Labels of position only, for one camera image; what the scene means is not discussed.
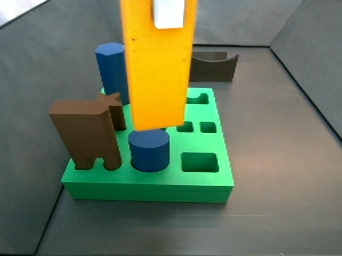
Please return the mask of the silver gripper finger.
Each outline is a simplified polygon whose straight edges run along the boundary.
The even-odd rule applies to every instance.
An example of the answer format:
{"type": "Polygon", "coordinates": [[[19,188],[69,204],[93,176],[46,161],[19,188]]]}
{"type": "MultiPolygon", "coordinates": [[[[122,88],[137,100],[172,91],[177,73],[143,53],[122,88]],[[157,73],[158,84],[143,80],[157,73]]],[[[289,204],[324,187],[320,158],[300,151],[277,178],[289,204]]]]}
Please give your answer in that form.
{"type": "Polygon", "coordinates": [[[158,29],[177,29],[185,26],[186,0],[154,0],[153,9],[158,29]]]}

